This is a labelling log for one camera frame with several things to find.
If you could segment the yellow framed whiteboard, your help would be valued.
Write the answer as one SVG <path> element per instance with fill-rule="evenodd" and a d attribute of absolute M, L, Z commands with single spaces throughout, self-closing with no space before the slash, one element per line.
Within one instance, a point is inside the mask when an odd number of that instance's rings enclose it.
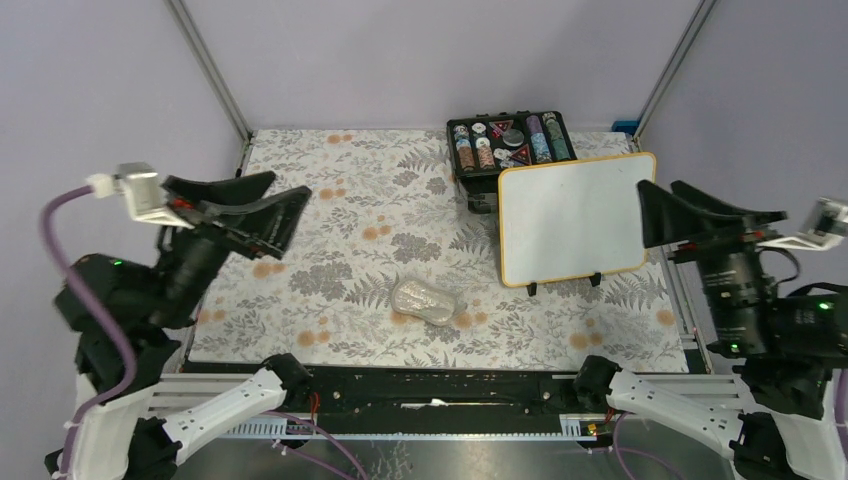
<path fill-rule="evenodd" d="M 497 181 L 500 277 L 510 288 L 617 274 L 647 261 L 637 185 L 650 152 L 506 169 Z"/>

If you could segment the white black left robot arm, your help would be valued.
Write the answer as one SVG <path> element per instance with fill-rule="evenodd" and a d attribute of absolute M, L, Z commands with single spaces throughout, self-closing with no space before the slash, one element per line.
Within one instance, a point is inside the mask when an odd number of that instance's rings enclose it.
<path fill-rule="evenodd" d="M 169 479 L 235 426 L 312 399 L 308 370 L 291 354 L 275 354 L 238 386 L 196 406 L 163 417 L 148 412 L 180 347 L 170 332 L 193 325 L 228 257 L 281 259 L 287 251 L 312 192 L 299 186 L 272 193 L 275 179 L 271 172 L 213 182 L 161 178 L 145 163 L 128 163 L 44 207 L 41 236 L 64 276 L 54 304 L 79 336 L 77 407 L 64 445 L 45 458 L 52 478 Z M 87 195 L 120 196 L 132 220 L 158 227 L 154 265 L 100 253 L 66 258 L 53 218 Z"/>

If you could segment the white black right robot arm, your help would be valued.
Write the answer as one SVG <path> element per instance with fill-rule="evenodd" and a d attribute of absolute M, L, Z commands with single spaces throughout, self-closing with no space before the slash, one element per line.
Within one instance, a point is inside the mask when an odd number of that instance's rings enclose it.
<path fill-rule="evenodd" d="M 583 410 L 648 418 L 710 448 L 746 479 L 843 479 L 847 475 L 847 289 L 816 282 L 786 296 L 762 266 L 765 252 L 793 258 L 827 251 L 847 235 L 847 204 L 819 199 L 803 228 L 775 231 L 782 211 L 721 201 L 683 181 L 637 185 L 646 247 L 669 246 L 694 263 L 716 340 L 755 404 L 751 413 L 699 403 L 601 356 L 573 382 Z"/>

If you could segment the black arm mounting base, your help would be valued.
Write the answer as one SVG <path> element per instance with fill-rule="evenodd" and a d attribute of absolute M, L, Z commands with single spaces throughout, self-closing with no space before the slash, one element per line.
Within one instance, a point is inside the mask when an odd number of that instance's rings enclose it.
<path fill-rule="evenodd" d="M 342 434 L 553 434 L 563 417 L 599 426 L 618 412 L 583 405 L 571 372 L 309 367 L 309 389 L 289 413 L 313 413 Z"/>

